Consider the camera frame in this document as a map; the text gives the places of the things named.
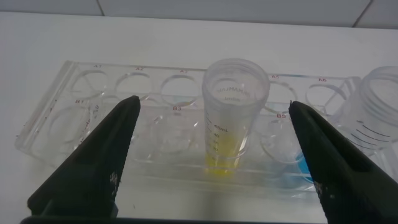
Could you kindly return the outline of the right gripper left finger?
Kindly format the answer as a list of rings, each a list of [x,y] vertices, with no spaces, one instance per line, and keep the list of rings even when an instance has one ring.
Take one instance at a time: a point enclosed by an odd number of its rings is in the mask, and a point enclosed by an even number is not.
[[[30,196],[31,214],[115,217],[115,198],[140,108],[138,96],[120,101]]]

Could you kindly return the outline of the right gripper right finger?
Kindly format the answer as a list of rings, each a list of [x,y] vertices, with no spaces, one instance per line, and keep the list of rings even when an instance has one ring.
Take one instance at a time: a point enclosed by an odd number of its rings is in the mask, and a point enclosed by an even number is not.
[[[289,115],[328,223],[397,223],[397,182],[311,107]]]

